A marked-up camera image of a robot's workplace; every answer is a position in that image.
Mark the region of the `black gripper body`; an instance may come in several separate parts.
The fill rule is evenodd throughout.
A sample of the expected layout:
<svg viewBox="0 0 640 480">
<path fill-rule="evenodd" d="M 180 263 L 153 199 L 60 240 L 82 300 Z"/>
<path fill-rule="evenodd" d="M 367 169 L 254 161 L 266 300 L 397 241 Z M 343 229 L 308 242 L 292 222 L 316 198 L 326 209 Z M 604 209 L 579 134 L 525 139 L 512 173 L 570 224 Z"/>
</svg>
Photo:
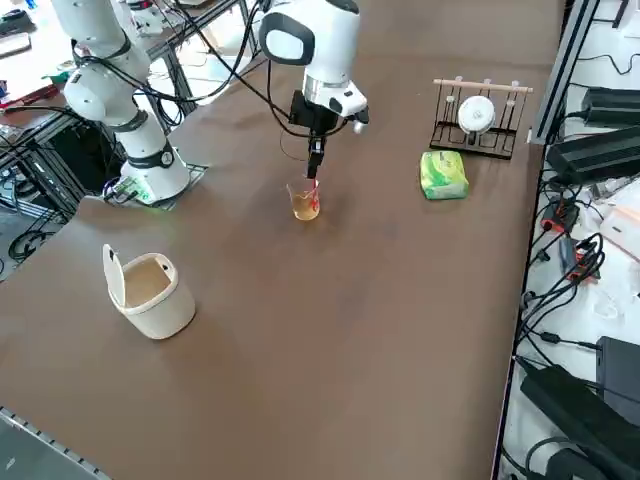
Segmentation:
<svg viewBox="0 0 640 480">
<path fill-rule="evenodd" d="M 308 101 L 301 90 L 295 90 L 290 107 L 290 123 L 308 128 L 312 134 L 333 134 L 340 131 L 345 122 L 338 124 L 338 115 Z"/>
</svg>

